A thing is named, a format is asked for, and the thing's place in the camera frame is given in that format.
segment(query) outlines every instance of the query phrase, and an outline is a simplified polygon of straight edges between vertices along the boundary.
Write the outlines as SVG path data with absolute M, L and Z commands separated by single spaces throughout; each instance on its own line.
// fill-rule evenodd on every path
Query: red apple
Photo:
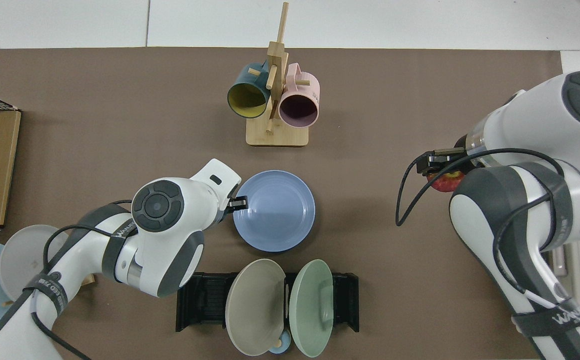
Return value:
M 434 176 L 436 176 L 435 173 L 430 173 L 425 177 L 429 182 L 430 180 L 432 180 Z M 444 193 L 453 192 L 459 186 L 459 183 L 461 182 L 461 180 L 463 180 L 463 178 L 465 178 L 465 174 L 462 173 L 461 171 L 444 173 L 443 176 L 437 178 L 437 180 L 434 183 L 432 183 L 432 187 L 436 191 Z

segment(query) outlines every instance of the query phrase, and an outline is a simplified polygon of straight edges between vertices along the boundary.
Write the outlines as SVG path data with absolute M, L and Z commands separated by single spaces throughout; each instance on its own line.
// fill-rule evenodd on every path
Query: dark green mug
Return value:
M 269 75 L 267 61 L 247 64 L 228 91 L 230 109 L 248 119 L 261 116 L 270 98 L 265 88 Z

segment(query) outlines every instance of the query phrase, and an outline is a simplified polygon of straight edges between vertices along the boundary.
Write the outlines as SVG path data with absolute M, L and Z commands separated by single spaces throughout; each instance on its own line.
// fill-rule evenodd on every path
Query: brown tabletop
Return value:
M 248 146 L 244 119 L 228 108 L 235 76 L 263 61 L 264 48 L 0 50 L 0 98 L 24 110 L 0 243 L 32 224 L 73 224 L 150 180 L 189 177 L 211 158 L 243 180 L 280 169 L 314 194 L 308 238 L 290 251 L 264 253 L 239 237 L 230 217 L 206 232 L 198 271 L 234 272 L 271 258 L 296 272 L 320 258 L 334 272 L 355 273 L 361 331 L 336 326 L 322 359 L 536 358 L 453 231 L 449 194 L 427 193 L 402 227 L 394 210 L 414 157 L 451 148 L 514 92 L 559 74 L 559 53 L 288 53 L 321 84 L 319 121 L 303 148 Z M 423 184 L 412 176 L 405 200 Z M 247 358 L 219 325 L 175 332 L 175 295 L 154 298 L 97 279 L 54 326 L 91 358 Z M 305 357 L 292 346 L 283 358 Z

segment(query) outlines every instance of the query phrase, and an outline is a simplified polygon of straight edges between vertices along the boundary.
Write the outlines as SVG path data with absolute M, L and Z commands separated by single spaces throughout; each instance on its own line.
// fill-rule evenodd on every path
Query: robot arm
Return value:
M 60 359 L 41 330 L 77 294 L 83 278 L 103 273 L 157 297 L 172 294 L 194 273 L 203 251 L 202 231 L 228 213 L 247 208 L 231 196 L 241 178 L 212 159 L 191 178 L 159 178 L 142 187 L 132 212 L 113 203 L 93 210 L 0 320 L 0 359 Z M 35 314 L 43 325 L 37 326 Z
M 580 359 L 580 306 L 540 255 L 580 239 L 580 174 L 563 166 L 565 179 L 536 163 L 477 169 L 450 201 L 457 234 L 500 287 L 519 330 L 546 359 Z M 527 290 L 519 292 L 496 266 L 493 242 L 511 212 L 545 194 L 539 181 L 555 185 L 557 213 L 552 214 L 547 202 L 521 212 L 505 231 L 496 255 L 506 273 Z M 553 216 L 556 230 L 550 238 Z
M 580 359 L 580 306 L 540 256 L 580 240 L 580 71 L 520 91 L 466 137 L 468 155 L 503 148 L 545 153 L 559 160 L 564 177 L 527 155 L 487 155 L 452 195 L 452 224 L 537 352 Z M 550 202 L 519 211 L 502 231 L 510 214 L 548 191 Z

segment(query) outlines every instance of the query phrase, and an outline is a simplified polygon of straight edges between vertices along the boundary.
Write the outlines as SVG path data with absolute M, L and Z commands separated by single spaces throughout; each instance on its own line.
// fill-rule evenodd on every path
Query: wooden base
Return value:
M 246 142 L 250 146 L 288 146 L 301 147 L 308 145 L 309 130 L 307 127 L 296 128 L 287 125 L 278 116 L 271 118 L 272 98 L 267 103 L 265 112 L 259 117 L 246 119 Z M 272 121 L 272 132 L 267 131 Z
M 84 287 L 85 285 L 92 284 L 95 282 L 96 282 L 96 278 L 94 277 L 94 274 L 91 273 L 88 276 L 86 276 L 86 278 L 83 279 L 81 286 Z

